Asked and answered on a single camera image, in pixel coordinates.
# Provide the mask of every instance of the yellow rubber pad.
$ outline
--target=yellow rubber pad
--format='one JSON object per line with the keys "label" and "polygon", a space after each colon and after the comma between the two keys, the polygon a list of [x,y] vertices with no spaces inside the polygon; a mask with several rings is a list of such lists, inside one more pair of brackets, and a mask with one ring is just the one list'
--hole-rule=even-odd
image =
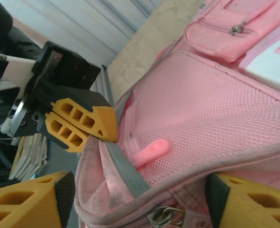
{"label": "yellow rubber pad", "polygon": [[0,189],[0,228],[61,228],[54,183],[67,172]]}
{"label": "yellow rubber pad", "polygon": [[93,106],[93,112],[89,112],[70,98],[51,105],[55,113],[82,131],[104,141],[117,141],[116,113],[112,107]]}
{"label": "yellow rubber pad", "polygon": [[217,176],[231,187],[220,228],[280,228],[280,190],[223,173]]}
{"label": "yellow rubber pad", "polygon": [[67,152],[82,152],[89,136],[88,133],[76,128],[54,112],[45,114],[45,117],[48,133],[68,145]]}

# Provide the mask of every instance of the stack of paper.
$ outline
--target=stack of paper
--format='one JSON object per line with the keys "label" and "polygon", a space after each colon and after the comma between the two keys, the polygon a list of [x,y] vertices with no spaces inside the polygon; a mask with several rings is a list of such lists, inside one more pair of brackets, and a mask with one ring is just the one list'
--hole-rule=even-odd
{"label": "stack of paper", "polygon": [[33,136],[22,137],[9,179],[28,181],[47,164],[47,139],[37,133]]}

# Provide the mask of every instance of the front pocket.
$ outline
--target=front pocket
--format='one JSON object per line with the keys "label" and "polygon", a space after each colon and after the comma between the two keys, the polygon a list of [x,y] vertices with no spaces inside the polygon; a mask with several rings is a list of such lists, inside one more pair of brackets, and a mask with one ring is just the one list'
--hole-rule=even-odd
{"label": "front pocket", "polygon": [[280,0],[246,2],[248,9],[240,0],[219,1],[191,22],[184,37],[194,52],[229,65],[280,24]]}

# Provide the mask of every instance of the gray trim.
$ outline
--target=gray trim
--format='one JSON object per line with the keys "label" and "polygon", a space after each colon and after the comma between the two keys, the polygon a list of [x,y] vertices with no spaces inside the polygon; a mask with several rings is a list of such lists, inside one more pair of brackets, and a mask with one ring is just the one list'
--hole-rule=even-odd
{"label": "gray trim", "polygon": [[149,190],[150,185],[142,178],[130,161],[125,157],[121,148],[112,142],[106,142],[105,144],[112,162],[133,197],[137,198]]}
{"label": "gray trim", "polygon": [[206,6],[206,4],[202,3],[202,5],[199,7],[199,9],[203,9]]}
{"label": "gray trim", "polygon": [[129,99],[131,93],[132,93],[132,89],[127,91],[126,94],[125,94],[125,97],[121,100],[120,104],[116,108],[116,119],[117,119],[117,124],[118,125],[120,123],[120,119],[121,119],[125,104],[126,104],[127,100]]}

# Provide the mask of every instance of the wall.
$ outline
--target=wall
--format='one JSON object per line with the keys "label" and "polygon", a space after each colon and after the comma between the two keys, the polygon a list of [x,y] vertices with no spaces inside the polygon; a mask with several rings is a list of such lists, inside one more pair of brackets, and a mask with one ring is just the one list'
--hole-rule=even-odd
{"label": "wall", "polygon": [[162,0],[0,0],[8,12],[89,62],[108,66]]}

